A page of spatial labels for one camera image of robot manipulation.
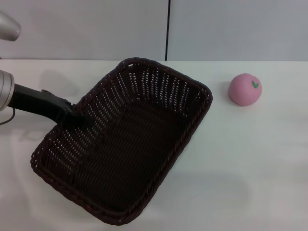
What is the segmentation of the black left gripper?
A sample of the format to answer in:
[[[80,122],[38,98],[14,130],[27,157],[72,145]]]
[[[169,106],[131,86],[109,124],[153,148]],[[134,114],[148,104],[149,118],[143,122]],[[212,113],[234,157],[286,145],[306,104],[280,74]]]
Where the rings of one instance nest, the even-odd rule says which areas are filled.
[[[44,116],[64,128],[91,127],[94,120],[87,115],[77,115],[72,111],[72,105],[65,99],[42,90],[37,91],[16,84],[14,86],[9,107]]]

